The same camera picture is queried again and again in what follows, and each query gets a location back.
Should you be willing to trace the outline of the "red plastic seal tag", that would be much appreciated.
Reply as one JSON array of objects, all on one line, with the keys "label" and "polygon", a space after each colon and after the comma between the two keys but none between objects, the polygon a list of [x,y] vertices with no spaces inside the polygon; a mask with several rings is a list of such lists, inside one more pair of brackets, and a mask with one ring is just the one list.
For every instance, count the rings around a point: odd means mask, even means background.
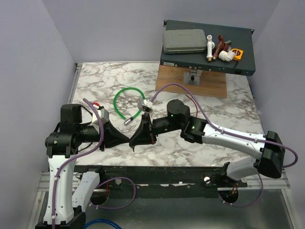
[{"label": "red plastic seal tag", "polygon": [[193,104],[195,106],[195,109],[196,109],[196,116],[195,117],[197,117],[198,116],[198,106],[197,106],[196,102],[194,101],[194,99],[191,96],[189,96],[187,94],[186,94],[186,97],[189,98],[193,102]]}]

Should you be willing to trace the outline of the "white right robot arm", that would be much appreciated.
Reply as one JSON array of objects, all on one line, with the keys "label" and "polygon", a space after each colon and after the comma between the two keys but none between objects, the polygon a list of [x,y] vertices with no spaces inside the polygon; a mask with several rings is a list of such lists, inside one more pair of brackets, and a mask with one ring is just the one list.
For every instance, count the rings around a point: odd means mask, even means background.
[{"label": "white right robot arm", "polygon": [[190,108],[178,99],[168,102],[165,117],[153,120],[149,114],[150,108],[146,104],[139,106],[144,114],[129,141],[131,148],[153,145],[158,135],[180,130],[180,137],[187,142],[223,146],[248,155],[245,159],[224,164],[219,181],[225,187],[255,174],[269,178],[282,176],[285,149],[276,132],[268,131],[266,135],[250,134],[216,126],[205,119],[192,116]]}]

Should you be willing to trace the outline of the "white elbow pipe fitting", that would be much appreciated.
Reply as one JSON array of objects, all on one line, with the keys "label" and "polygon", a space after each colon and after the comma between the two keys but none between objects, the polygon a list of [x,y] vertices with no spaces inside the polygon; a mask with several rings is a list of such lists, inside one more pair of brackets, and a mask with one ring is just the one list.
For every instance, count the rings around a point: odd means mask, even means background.
[{"label": "white elbow pipe fitting", "polygon": [[218,55],[218,58],[224,62],[230,62],[234,59],[234,57],[235,57],[235,52],[231,50],[229,51],[222,50]]}]

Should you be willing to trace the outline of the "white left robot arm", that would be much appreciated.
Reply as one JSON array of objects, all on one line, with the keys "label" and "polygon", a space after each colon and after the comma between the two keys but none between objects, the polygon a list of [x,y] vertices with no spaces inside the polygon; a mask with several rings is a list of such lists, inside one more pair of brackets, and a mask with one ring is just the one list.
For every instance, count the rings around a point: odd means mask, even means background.
[{"label": "white left robot arm", "polygon": [[43,219],[37,229],[83,229],[86,223],[85,209],[93,190],[105,185],[103,167],[86,166],[81,183],[72,190],[74,168],[83,143],[97,143],[103,151],[129,142],[110,122],[109,112],[97,103],[90,105],[92,120],[82,121],[81,104],[65,104],[61,107],[60,121],[46,138],[45,146],[50,170],[49,197]]}]

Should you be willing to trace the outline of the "wooden board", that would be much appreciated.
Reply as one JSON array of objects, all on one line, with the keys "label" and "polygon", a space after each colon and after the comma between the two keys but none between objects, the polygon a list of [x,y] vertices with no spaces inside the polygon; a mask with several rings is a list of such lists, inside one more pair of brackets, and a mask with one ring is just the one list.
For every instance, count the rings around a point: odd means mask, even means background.
[{"label": "wooden board", "polygon": [[160,90],[170,83],[180,84],[194,95],[215,98],[227,97],[226,75],[224,73],[160,65],[155,89]]}]

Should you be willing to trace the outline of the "grey plastic case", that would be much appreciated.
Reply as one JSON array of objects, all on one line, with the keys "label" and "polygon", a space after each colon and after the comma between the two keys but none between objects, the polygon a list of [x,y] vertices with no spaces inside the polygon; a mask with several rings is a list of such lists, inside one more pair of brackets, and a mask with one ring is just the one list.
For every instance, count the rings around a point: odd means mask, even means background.
[{"label": "grey plastic case", "polygon": [[201,29],[163,32],[163,51],[166,54],[204,52],[206,48],[207,39]]}]

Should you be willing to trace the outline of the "white pipe fitting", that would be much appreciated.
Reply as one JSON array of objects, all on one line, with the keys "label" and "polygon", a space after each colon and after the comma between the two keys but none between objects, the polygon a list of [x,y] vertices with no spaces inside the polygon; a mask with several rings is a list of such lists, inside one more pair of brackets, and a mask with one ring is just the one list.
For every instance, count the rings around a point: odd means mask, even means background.
[{"label": "white pipe fitting", "polygon": [[208,35],[207,37],[207,60],[210,62],[213,58],[213,49],[215,47],[215,43],[213,42],[212,35]]}]

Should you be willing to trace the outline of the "brown pipe fitting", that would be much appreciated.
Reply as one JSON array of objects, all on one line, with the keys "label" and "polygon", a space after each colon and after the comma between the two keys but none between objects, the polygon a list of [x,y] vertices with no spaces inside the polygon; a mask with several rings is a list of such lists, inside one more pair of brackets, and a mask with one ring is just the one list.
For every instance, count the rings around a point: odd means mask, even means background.
[{"label": "brown pipe fitting", "polygon": [[216,50],[215,50],[214,53],[213,53],[213,58],[212,58],[212,60],[216,60],[216,59],[218,58],[218,56],[219,56],[219,53],[220,53],[222,50],[226,49],[226,47],[227,47],[227,44],[224,42],[224,38],[223,38],[222,35],[219,35],[219,36],[218,36],[218,40],[219,40],[219,42],[218,42],[218,44],[217,44]]}]

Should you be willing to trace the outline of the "yellow tape measure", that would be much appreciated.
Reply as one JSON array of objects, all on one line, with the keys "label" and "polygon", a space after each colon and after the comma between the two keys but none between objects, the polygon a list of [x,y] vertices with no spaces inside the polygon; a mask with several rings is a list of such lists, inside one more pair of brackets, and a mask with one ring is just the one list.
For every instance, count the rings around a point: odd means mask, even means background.
[{"label": "yellow tape measure", "polygon": [[235,53],[233,60],[240,61],[243,56],[244,51],[237,49],[237,48],[233,48],[233,49],[231,49],[231,51]]}]

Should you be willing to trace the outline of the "dark grey pipe fitting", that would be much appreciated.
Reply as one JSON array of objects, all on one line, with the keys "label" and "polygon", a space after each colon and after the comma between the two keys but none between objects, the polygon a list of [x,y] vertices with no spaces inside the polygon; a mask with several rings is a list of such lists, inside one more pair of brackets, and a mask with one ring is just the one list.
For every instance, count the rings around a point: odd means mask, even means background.
[{"label": "dark grey pipe fitting", "polygon": [[231,40],[227,40],[224,43],[225,43],[224,51],[227,52],[227,51],[231,50],[231,44],[232,44]]}]

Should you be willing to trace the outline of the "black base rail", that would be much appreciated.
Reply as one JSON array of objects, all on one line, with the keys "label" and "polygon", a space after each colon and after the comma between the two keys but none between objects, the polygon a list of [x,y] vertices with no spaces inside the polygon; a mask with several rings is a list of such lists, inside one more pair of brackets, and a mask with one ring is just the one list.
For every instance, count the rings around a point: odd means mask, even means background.
[{"label": "black base rail", "polygon": [[218,189],[246,187],[224,175],[222,167],[75,166],[73,173],[97,172],[101,182],[126,177],[120,184],[110,181],[94,191],[94,200],[136,198],[217,198]]}]

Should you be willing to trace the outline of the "grey metal bracket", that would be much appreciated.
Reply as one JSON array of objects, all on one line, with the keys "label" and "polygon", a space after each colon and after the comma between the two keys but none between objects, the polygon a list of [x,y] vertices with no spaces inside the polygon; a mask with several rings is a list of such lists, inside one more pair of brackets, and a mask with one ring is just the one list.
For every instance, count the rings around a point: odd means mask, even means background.
[{"label": "grey metal bracket", "polygon": [[184,72],[183,83],[199,86],[201,74],[202,74],[202,70],[190,70],[189,72]]}]

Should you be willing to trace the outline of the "aluminium side rail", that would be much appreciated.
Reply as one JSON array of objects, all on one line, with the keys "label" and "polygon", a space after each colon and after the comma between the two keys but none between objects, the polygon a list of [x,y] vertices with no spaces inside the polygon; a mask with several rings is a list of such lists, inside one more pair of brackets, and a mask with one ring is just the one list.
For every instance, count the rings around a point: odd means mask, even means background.
[{"label": "aluminium side rail", "polygon": [[77,82],[81,72],[82,63],[76,64],[76,70],[72,81],[72,87],[68,97],[68,103],[61,108],[61,121],[55,130],[45,140],[49,164],[75,160],[78,155],[78,147],[81,145],[81,105],[73,104]]}]

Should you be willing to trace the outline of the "dark teal network switch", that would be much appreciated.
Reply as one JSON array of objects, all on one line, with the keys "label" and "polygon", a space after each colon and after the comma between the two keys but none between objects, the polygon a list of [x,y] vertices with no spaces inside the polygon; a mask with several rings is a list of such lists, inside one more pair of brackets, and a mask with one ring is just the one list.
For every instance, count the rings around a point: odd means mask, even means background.
[{"label": "dark teal network switch", "polygon": [[190,70],[252,76],[253,30],[167,20],[160,64]]}]

